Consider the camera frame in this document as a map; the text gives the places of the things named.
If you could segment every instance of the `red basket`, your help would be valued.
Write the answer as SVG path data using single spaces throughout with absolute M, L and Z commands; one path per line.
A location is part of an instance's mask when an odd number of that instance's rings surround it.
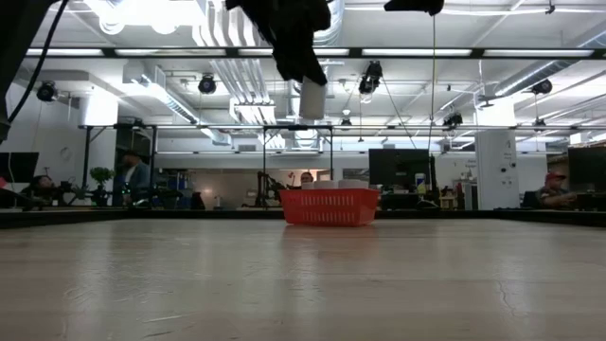
M 361 226 L 375 219 L 379 192 L 374 189 L 281 190 L 289 224 Z

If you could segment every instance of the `table surface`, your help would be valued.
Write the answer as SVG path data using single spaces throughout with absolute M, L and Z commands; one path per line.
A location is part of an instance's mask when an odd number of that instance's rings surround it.
M 606 338 L 606 234 L 132 220 L 0 230 L 0 331 L 30 340 Z

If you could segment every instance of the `computer monitor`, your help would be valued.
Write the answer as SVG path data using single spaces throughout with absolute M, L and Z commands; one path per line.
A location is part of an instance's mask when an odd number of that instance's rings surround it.
M 425 174 L 431 184 L 428 150 L 380 149 L 368 151 L 370 184 L 413 187 L 415 174 Z
M 570 189 L 606 191 L 606 147 L 568 149 Z
M 39 153 L 0 153 L 0 177 L 9 183 L 30 183 L 36 172 L 39 155 Z

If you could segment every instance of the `man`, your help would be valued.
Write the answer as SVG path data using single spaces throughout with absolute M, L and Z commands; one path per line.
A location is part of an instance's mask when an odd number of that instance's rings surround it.
M 566 175 L 551 171 L 545 176 L 545 186 L 537 190 L 537 199 L 544 208 L 566 208 L 577 195 L 561 187 Z
M 21 191 L 21 194 L 28 199 L 44 202 L 52 205 L 57 201 L 59 206 L 65 206 L 62 191 L 55 186 L 55 183 L 48 175 L 38 175 L 29 183 L 29 186 Z
M 141 161 L 141 157 L 135 151 L 126 151 L 122 156 L 122 164 L 126 170 L 124 183 L 129 185 L 134 197 L 141 195 L 150 186 L 150 167 Z M 130 204 L 132 201 L 131 195 L 125 195 L 125 204 Z

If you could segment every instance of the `red cap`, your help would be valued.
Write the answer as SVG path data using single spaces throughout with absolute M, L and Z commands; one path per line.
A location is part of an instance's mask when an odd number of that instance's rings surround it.
M 565 179 L 566 175 L 556 172 L 556 171 L 550 171 L 546 176 L 545 176 L 545 181 L 549 181 L 549 180 L 554 180 L 554 179 Z

